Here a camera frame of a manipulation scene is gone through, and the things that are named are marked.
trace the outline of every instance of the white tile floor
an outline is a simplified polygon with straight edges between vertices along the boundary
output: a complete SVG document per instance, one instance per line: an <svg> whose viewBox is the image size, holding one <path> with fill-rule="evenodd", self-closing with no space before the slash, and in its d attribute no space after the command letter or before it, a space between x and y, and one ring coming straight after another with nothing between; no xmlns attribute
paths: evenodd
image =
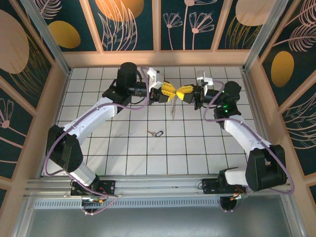
<svg viewBox="0 0 316 237"><path fill-rule="evenodd" d="M214 80L234 80L242 87L238 109L255 129L239 68L158 67L176 89L196 82L203 70ZM94 105L117 77L118 68L75 68L72 71L58 125L63 126ZM84 161L98 175L217 174L221 169L246 164L237 141L216 123L204 122L204 108L177 100L174 121L170 103L154 104L140 111L123 110L105 121L81 146ZM213 118L210 110L208 117ZM150 132L163 131L159 137ZM49 162L48 170L58 167Z"/></svg>

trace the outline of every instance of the key ring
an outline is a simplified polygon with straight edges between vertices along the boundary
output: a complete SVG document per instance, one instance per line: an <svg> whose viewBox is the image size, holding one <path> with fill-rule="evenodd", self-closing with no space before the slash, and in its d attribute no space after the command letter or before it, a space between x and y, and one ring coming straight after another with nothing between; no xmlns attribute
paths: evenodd
<svg viewBox="0 0 316 237"><path fill-rule="evenodd" d="M161 137L163 135L163 131L159 131L158 133L155 134L155 137Z"/></svg>

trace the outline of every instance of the purple cable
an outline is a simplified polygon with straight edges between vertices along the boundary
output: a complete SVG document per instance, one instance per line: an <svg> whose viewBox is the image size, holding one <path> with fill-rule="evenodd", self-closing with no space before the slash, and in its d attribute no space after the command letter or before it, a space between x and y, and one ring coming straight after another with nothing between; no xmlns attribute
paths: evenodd
<svg viewBox="0 0 316 237"><path fill-rule="evenodd" d="M291 195L294 193L294 190L295 190L295 186L294 186L294 182L293 182L293 179L291 177L291 175L289 174L289 172L287 171L287 169L285 168L285 166L282 164L282 162L279 160L279 158L277 158L277 156L271 151L271 149L264 143L261 141L260 137L257 136L257 134L252 131L252 129L247 126L247 124L243 123L242 121L239 121L237 119L234 119L234 118L218 118L218 119L206 119L206 113L209 109L209 107L211 107L214 103L214 101L217 99L217 97L222 93L222 91L224 90L225 88L225 84L222 83L221 81L213 81L213 82L216 82L216 83L219 83L222 85L222 88L218 91L218 93L214 96L214 98L211 100L211 102L209 102L209 104L207 105L204 113L203 113L203 119L206 121L206 122L219 122L219 121L234 121L234 122L237 122L239 123L240 125L244 126L256 139L258 142L261 143L261 145L267 149L267 151L269 152L269 154L277 161L277 163L280 165L280 167L282 168L282 170L285 172L286 176L288 177L289 181L290 181L290 184L291 184L291 190L289 192L283 192L283 191L279 191L279 190L275 190L275 189L271 189L273 191L276 191L280 194L287 194L287 195Z"/></svg>
<svg viewBox="0 0 316 237"><path fill-rule="evenodd" d="M142 109L143 107L147 106L147 103L149 101L149 85L148 85L148 80L146 80L147 78L147 75L145 74L144 72L144 69L148 69L148 68L145 68L145 67L141 67L140 68L141 71L142 71L142 74L143 74L143 77L144 77L144 80L145 80L145 84L146 84L146 88L147 88L147 95L146 95L146 100L145 100L145 103L139 107L139 108L131 108L131 107L127 107L127 106L124 106L124 105L120 105L120 104L116 104L116 103L105 103L105 104L102 104L96 108L94 108L93 110L89 111L87 114L85 114L84 116L82 116L80 119L78 119L78 121L73 125L71 126L67 131L65 131L60 137L58 137L56 139L56 141L53 143L53 145L51 146L51 148L49 149L48 153L47 153L47 156L45 158L45 161L44 161L44 171L46 173L47 176L54 176L55 174L58 174L62 171L64 171L63 169L60 169L58 171L55 171L53 173L49 173L47 171L47 164L48 164L48 160L51 156L51 154L53 153L54 151L54 148L56 147L56 145L70 132L72 131L81 121L83 121L86 117L88 117L90 114L92 114L94 111L102 108L102 107L105 107L105 106L117 106L117 107L121 107L121 108L124 108L124 109L128 109L128 110L140 110ZM84 189L86 189L87 191L91 192L91 193L94 193L94 194L97 194L97 195L100 195L100 196L105 196L105 197L112 197L112 198L115 198L112 202L110 202L108 205L106 205L105 207L95 211L94 213L87 213L85 212L85 214L89 214L89 215L93 215L93 214L97 214L97 213L100 213L101 211L105 210L108 206L110 206L111 204L113 204L117 199L118 199L118 196L116 195L108 195L108 194L102 194L102 193L99 193L99 192L95 192L93 190L91 190L90 188L88 188L87 186L85 186L84 184L82 184L79 180L77 180L75 177L73 177L71 174L67 173L67 175L72 178L73 180L75 180L80 186L82 186Z"/></svg>

